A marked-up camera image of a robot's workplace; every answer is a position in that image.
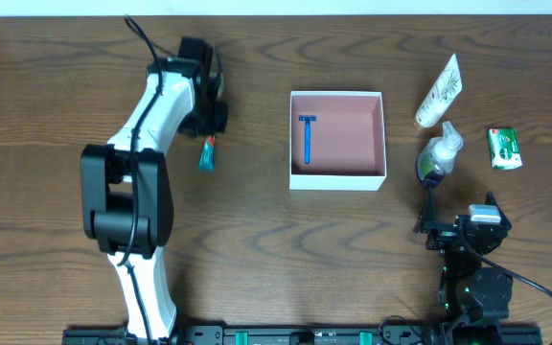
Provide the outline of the blue disposable razor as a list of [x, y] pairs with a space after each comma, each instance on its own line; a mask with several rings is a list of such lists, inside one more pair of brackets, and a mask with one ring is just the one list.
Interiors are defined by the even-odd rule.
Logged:
[[298, 120], [304, 123], [304, 163], [311, 162], [311, 123], [317, 120], [315, 115], [299, 115]]

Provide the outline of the green soap bar packet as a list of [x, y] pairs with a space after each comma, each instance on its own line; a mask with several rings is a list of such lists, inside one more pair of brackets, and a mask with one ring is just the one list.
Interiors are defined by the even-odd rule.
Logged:
[[489, 128], [487, 139], [493, 169], [515, 170], [523, 165], [514, 128]]

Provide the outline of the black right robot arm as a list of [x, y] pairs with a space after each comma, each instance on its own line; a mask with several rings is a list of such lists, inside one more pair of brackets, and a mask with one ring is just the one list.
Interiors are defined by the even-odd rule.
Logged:
[[511, 229], [491, 192], [483, 204], [472, 204], [466, 214], [446, 223], [437, 218], [433, 190], [425, 190], [414, 231], [425, 234], [425, 248], [438, 251], [444, 260], [438, 299], [448, 312], [447, 331], [509, 316], [513, 280], [482, 261]]

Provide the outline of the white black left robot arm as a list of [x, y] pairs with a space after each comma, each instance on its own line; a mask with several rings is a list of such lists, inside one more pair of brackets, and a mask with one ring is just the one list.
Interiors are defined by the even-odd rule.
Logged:
[[176, 55], [147, 68], [146, 89], [125, 125], [80, 156], [82, 222], [114, 266], [128, 322], [118, 329], [67, 330], [65, 344], [171, 344], [176, 306], [164, 247], [173, 230], [166, 158], [178, 134], [212, 137], [227, 126], [223, 75], [213, 46], [183, 37]]

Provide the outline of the white leaf-print lotion tube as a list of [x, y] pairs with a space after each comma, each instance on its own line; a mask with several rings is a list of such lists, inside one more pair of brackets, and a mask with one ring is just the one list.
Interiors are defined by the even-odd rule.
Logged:
[[435, 126], [463, 89], [457, 55], [453, 54], [414, 116], [419, 128]]

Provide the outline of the red green toothpaste tube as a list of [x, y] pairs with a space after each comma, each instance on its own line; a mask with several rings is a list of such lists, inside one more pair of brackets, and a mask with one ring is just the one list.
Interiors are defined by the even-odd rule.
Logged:
[[199, 158], [198, 167], [206, 172], [212, 172], [215, 169], [215, 136], [206, 137], [202, 152]]

